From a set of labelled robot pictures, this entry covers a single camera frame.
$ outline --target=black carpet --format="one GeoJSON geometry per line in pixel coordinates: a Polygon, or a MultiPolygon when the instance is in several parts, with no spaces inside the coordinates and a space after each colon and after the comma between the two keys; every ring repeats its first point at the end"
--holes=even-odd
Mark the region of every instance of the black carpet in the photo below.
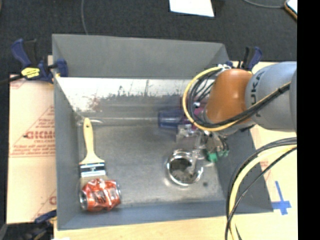
{"type": "MultiPolygon", "coordinates": [[[[40,59],[52,51],[52,33],[85,34],[81,1],[2,0],[0,80],[21,69],[10,50],[15,40],[36,39],[40,59]]],[[[283,6],[285,0],[250,1],[283,6]]],[[[243,59],[246,46],[258,46],[264,61],[297,60],[297,21],[284,8],[262,8],[242,0],[212,4],[215,18],[170,12],[168,0],[84,0],[83,11],[90,35],[219,42],[231,60],[243,59]]],[[[8,101],[8,86],[0,86],[0,227],[6,214],[8,101]]]]}

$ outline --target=cardboard sheet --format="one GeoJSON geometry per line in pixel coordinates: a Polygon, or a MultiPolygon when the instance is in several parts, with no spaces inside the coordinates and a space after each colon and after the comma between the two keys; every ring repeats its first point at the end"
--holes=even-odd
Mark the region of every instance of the cardboard sheet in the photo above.
{"type": "Polygon", "coordinates": [[[56,208],[53,85],[10,84],[6,223],[33,222],[56,208]]]}

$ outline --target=wooden brush handle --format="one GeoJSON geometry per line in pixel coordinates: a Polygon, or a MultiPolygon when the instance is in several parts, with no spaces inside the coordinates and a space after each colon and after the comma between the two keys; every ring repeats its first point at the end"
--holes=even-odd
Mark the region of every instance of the wooden brush handle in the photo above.
{"type": "Polygon", "coordinates": [[[91,121],[86,117],[83,121],[83,137],[86,146],[86,157],[79,164],[104,163],[105,161],[97,157],[94,150],[94,131],[91,121]]]}

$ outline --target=yellow cable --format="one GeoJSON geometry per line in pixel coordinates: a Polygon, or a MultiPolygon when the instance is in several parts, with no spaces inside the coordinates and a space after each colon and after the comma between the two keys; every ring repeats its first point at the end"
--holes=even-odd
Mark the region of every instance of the yellow cable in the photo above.
{"type": "MultiPolygon", "coordinates": [[[[260,163],[262,160],[266,159],[267,157],[273,156],[274,154],[277,154],[277,153],[280,153],[279,156],[281,156],[283,153],[291,150],[293,148],[293,146],[296,147],[296,145],[290,145],[285,148],[282,148],[281,150],[276,150],[274,152],[270,152],[270,151],[266,150],[262,154],[260,154],[258,157],[256,157],[252,161],[250,161],[243,168],[243,170],[239,173],[238,177],[236,178],[236,180],[232,186],[232,189],[231,189],[228,216],[230,215],[231,211],[233,210],[233,208],[235,206],[239,186],[240,186],[241,182],[243,181],[243,179],[245,178],[245,176],[248,174],[248,172],[250,172],[253,167],[255,167],[258,163],[260,163]]],[[[231,237],[233,240],[239,240],[237,230],[236,230],[236,224],[233,221],[234,221],[233,219],[230,221],[231,237]]]]}
{"type": "MultiPolygon", "coordinates": [[[[191,88],[191,86],[194,84],[195,81],[197,81],[200,77],[208,74],[208,73],[211,73],[211,72],[214,72],[214,71],[218,71],[220,69],[223,69],[224,67],[223,66],[216,66],[216,67],[212,67],[212,68],[209,68],[209,69],[206,69],[204,71],[202,71],[201,73],[197,74],[189,83],[188,85],[186,86],[185,90],[184,90],[184,93],[183,93],[183,96],[182,96],[182,108],[183,108],[183,111],[186,115],[186,117],[189,119],[189,121],[194,125],[196,126],[197,128],[203,130],[203,131],[209,131],[209,132],[216,132],[216,131],[221,131],[221,130],[224,130],[230,126],[233,126],[233,125],[236,125],[237,123],[239,123],[240,120],[242,120],[242,118],[236,120],[236,121],[233,121],[233,122],[230,122],[230,123],[226,123],[222,126],[217,126],[217,127],[205,127],[205,126],[202,126],[200,124],[198,124],[197,122],[195,122],[195,120],[191,117],[191,115],[189,114],[188,112],[188,109],[187,109],[187,97],[188,97],[188,92],[191,88]]],[[[291,82],[287,82],[286,84],[284,84],[283,86],[281,86],[280,88],[286,86],[286,85],[289,85],[291,82]]],[[[271,95],[273,95],[274,93],[276,93],[278,90],[275,90],[274,92],[270,93],[269,95],[267,95],[266,97],[262,98],[261,100],[259,100],[256,104],[252,105],[250,107],[250,109],[252,108],[255,108],[257,106],[259,106],[262,102],[264,102],[266,99],[268,99],[271,95]]]]}

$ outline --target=blue tape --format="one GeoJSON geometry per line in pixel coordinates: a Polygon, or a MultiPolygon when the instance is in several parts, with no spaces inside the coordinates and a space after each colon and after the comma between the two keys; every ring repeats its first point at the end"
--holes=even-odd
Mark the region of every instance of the blue tape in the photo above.
{"type": "Polygon", "coordinates": [[[274,210],[279,209],[281,212],[281,215],[287,215],[288,214],[287,209],[291,208],[291,204],[289,201],[284,201],[284,197],[282,196],[278,181],[275,181],[275,186],[276,186],[276,189],[278,190],[280,201],[271,202],[272,208],[274,210]]]}

